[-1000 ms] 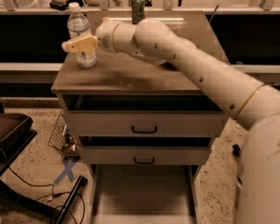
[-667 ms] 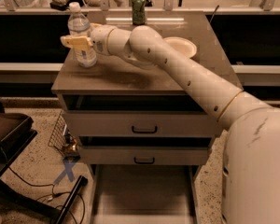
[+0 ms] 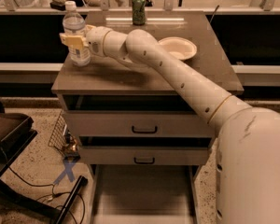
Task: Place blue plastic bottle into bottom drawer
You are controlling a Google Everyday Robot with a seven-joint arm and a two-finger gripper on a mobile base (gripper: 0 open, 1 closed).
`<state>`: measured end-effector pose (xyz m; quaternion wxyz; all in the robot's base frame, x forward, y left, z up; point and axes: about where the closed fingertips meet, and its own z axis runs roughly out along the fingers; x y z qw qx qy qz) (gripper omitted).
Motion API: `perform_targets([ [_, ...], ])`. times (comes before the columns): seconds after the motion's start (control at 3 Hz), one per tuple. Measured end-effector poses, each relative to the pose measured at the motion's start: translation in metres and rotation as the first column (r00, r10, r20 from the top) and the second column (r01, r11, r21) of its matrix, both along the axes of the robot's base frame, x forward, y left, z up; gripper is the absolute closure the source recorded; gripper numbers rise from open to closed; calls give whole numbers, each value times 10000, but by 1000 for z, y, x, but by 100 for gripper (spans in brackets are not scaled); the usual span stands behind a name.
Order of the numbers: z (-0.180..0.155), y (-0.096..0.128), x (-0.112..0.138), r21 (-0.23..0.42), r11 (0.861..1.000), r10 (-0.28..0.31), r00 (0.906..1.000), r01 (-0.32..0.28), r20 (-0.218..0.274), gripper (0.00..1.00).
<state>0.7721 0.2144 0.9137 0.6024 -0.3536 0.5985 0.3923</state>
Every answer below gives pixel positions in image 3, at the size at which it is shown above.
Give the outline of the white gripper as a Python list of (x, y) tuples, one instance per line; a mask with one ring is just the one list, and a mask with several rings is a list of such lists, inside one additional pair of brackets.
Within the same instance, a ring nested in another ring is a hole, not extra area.
[(111, 32), (111, 29), (87, 24), (86, 31), (86, 38), (82, 35), (60, 33), (61, 42), (71, 49), (84, 49), (89, 45), (92, 54), (104, 56), (105, 37)]

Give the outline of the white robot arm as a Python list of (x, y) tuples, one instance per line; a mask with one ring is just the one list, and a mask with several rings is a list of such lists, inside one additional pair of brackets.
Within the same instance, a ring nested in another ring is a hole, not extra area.
[(280, 114), (253, 107), (168, 53), (148, 32), (87, 26), (60, 34), (71, 49), (88, 49), (126, 66), (158, 72), (217, 132), (217, 224), (280, 224)]

